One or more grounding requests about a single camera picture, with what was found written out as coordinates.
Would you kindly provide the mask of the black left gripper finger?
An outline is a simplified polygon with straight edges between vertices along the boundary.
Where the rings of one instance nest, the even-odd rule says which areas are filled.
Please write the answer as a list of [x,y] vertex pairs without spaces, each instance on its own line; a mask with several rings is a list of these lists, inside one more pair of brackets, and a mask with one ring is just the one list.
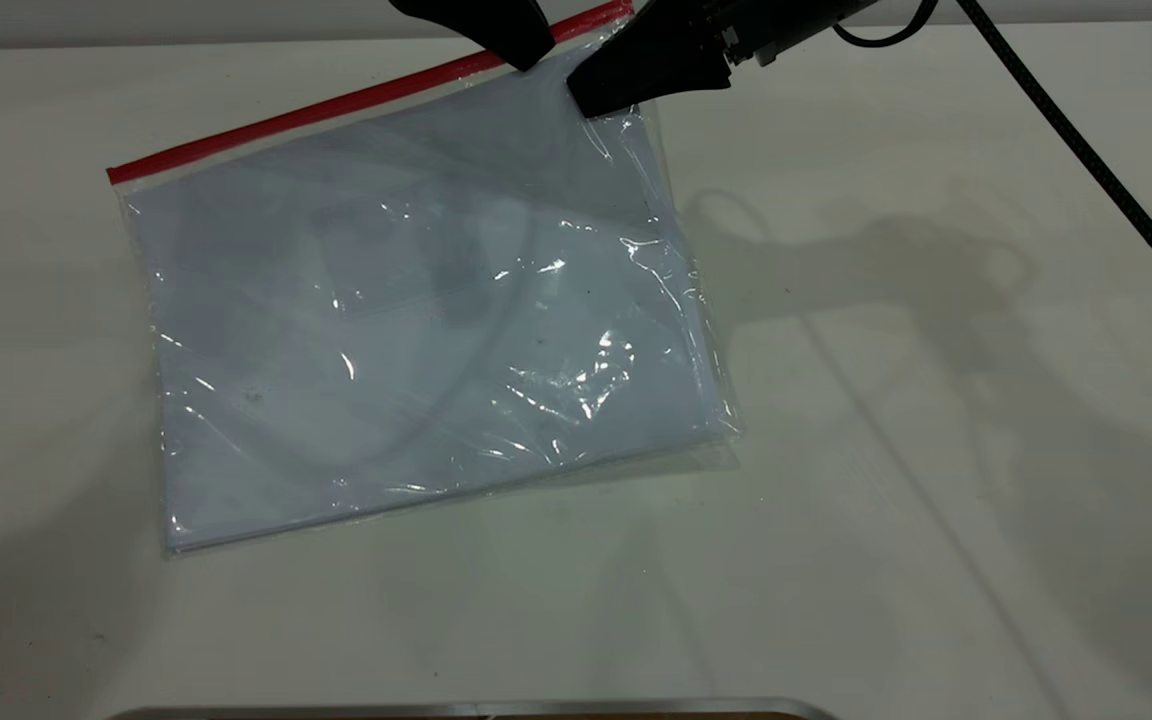
[[526,71],[556,46],[548,18],[536,1],[393,0],[408,17],[467,37],[516,70]]

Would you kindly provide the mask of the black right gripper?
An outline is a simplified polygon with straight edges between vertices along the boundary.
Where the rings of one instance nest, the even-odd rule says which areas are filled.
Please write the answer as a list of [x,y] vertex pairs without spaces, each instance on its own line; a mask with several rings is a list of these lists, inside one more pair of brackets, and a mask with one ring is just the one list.
[[732,86],[730,65],[771,65],[872,1],[649,1],[567,77],[584,118]]

